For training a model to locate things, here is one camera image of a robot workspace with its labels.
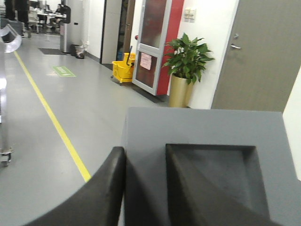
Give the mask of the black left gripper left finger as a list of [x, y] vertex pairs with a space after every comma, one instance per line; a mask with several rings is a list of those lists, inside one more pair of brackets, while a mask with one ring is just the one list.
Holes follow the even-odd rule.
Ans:
[[125, 150], [113, 147], [97, 172], [76, 193], [30, 226], [116, 226], [125, 188]]

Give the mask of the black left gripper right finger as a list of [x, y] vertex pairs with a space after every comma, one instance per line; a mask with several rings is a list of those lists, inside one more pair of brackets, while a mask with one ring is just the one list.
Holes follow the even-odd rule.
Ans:
[[167, 144], [168, 215], [174, 226], [286, 226], [253, 145]]

